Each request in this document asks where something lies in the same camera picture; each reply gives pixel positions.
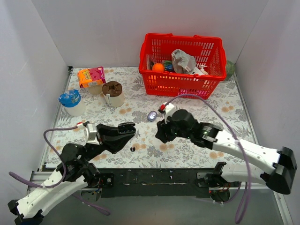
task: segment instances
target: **green object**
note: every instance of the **green object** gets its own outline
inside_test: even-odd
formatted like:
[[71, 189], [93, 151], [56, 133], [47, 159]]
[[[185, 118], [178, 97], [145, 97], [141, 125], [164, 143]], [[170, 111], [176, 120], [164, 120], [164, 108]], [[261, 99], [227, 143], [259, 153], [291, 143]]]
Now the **green object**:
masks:
[[172, 61], [170, 61], [170, 60], [165, 60], [165, 61], [164, 61], [164, 67], [165, 67], [165, 71], [168, 71], [168, 72], [174, 72]]
[[235, 64], [230, 61], [226, 61], [226, 81], [229, 81], [235, 72]]

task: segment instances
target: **cable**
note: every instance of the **cable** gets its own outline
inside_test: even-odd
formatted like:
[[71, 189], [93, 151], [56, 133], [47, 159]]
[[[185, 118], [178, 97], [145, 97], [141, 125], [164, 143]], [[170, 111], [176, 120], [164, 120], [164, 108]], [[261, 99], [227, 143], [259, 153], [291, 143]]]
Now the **cable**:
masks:
[[228, 183], [228, 188], [227, 188], [225, 191], [228, 191], [228, 190], [229, 190], [229, 188], [230, 188], [230, 183]]
[[[58, 157], [60, 157], [60, 154], [59, 152], [54, 148], [54, 146], [48, 141], [47, 137], [46, 137], [46, 134], [50, 131], [58, 131], [58, 130], [74, 130], [76, 129], [77, 126], [75, 127], [69, 127], [69, 128], [52, 128], [52, 129], [48, 129], [44, 132], [43, 136], [44, 136], [44, 139], [46, 141], [46, 143], [53, 149], [53, 151], [56, 153], [56, 155], [58, 155]], [[66, 173], [67, 173], [67, 169], [66, 169], [66, 165], [62, 163], [62, 167], [63, 167], [63, 175], [60, 179], [60, 181], [58, 181], [56, 184], [53, 184], [53, 185], [49, 185], [49, 186], [42, 186], [42, 185], [39, 185], [39, 184], [36, 184], [36, 183], [32, 183], [26, 179], [24, 179], [23, 177], [20, 177], [18, 174], [15, 174], [14, 172], [8, 172], [8, 174], [10, 176], [12, 176], [14, 179], [16, 179], [17, 181], [23, 183], [23, 184], [26, 184], [28, 186], [31, 186], [31, 187], [34, 187], [34, 188], [54, 188], [56, 186], [58, 186], [65, 178], [66, 176]]]
[[90, 202], [88, 202], [87, 200], [81, 198], [80, 196], [77, 196], [77, 195], [74, 195], [72, 194], [73, 197], [77, 198], [78, 200], [82, 201], [83, 203], [93, 207], [94, 209], [98, 210], [99, 212], [101, 212], [102, 214], [106, 215], [106, 216], [109, 216], [111, 214], [111, 212], [106, 209], [106, 208], [103, 208], [101, 206], [98, 206], [98, 205], [95, 205], [95, 204], [92, 204]]
[[[242, 183], [240, 182], [240, 184], [238, 186], [238, 189], [236, 190], [236, 192], [234, 193], [234, 195], [231, 197], [231, 199], [229, 199], [226, 202], [223, 202], [223, 204], [232, 202], [236, 198], [236, 196], [238, 196], [238, 192], [240, 191], [241, 184]], [[221, 202], [212, 202], [212, 201], [205, 200], [205, 199], [199, 199], [199, 198], [194, 198], [194, 199], [197, 200], [197, 201], [205, 202], [205, 203], [218, 203], [218, 204], [222, 204]]]
[[220, 199], [222, 202], [225, 202], [225, 201], [221, 198], [219, 191], [217, 191], [216, 193], [217, 193], [217, 196], [219, 197], [219, 199]]
[[226, 187], [226, 184], [223, 186], [223, 188], [220, 191], [223, 191], [225, 189], [225, 187]]
[[[249, 204], [249, 201], [250, 201], [250, 197], [251, 197], [251, 169], [250, 169], [250, 163], [249, 163], [248, 157], [246, 155], [246, 152], [245, 152], [243, 146], [241, 145], [238, 137], [236, 136], [235, 132], [231, 128], [231, 126], [223, 119], [223, 117], [208, 102], [206, 102], [200, 96], [194, 95], [194, 94], [181, 94], [181, 95], [175, 96], [174, 98], [172, 98], [171, 100], [169, 100], [164, 105], [167, 106], [173, 100], [175, 100], [175, 99], [177, 99], [179, 97], [184, 97], [184, 96], [195, 97], [195, 98], [198, 98], [201, 101], [203, 101], [221, 119], [221, 121], [227, 126], [227, 128], [229, 129], [230, 133], [232, 134], [233, 138], [235, 139], [238, 147], [240, 148], [240, 150], [241, 150], [241, 152], [243, 154], [243, 157], [244, 157], [244, 160], [245, 160], [245, 163], [246, 163], [247, 173], [248, 173], [248, 181], [247, 181], [247, 188], [245, 188], [245, 190], [244, 190], [244, 195], [243, 195], [243, 198], [242, 198], [241, 202], [239, 203], [239, 206], [238, 206], [238, 209], [237, 209], [237, 213], [236, 213], [236, 217], [235, 217], [235, 223], [239, 224], [242, 221], [242, 219], [243, 219], [243, 217], [245, 215], [245, 212], [247, 211], [247, 207], [248, 207], [248, 204]], [[243, 210], [242, 210], [240, 216], [237, 217], [237, 214], [240, 211], [240, 209], [242, 208], [242, 205], [243, 205]]]

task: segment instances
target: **paper cup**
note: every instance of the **paper cup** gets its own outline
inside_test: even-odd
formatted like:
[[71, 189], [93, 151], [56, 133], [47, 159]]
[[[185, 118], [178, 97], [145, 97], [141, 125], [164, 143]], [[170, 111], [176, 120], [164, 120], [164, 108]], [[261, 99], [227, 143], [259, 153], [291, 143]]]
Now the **paper cup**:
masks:
[[119, 96], [111, 97], [110, 94], [104, 95], [105, 101], [111, 107], [120, 107], [125, 102], [124, 93], [122, 92]]

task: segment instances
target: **orange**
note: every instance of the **orange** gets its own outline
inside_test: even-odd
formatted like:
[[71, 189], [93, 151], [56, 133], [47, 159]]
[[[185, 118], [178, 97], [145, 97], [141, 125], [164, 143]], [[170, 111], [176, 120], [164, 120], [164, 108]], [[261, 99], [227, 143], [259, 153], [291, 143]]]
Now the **orange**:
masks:
[[155, 63], [153, 65], [153, 67], [152, 67], [152, 71], [155, 71], [155, 72], [164, 72], [165, 71], [165, 67], [161, 63]]

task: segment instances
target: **blue object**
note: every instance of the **blue object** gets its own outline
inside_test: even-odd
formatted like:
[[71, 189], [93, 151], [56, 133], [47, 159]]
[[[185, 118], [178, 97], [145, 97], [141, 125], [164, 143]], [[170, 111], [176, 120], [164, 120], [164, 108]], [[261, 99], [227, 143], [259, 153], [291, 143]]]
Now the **blue object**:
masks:
[[158, 116], [157, 112], [156, 111], [151, 111], [148, 116], [147, 116], [147, 119], [151, 122], [153, 122], [156, 117]]
[[172, 61], [165, 60], [164, 61], [164, 67], [165, 67], [165, 71], [174, 72]]
[[60, 103], [67, 108], [78, 105], [81, 100], [81, 96], [78, 90], [68, 90], [58, 97]]

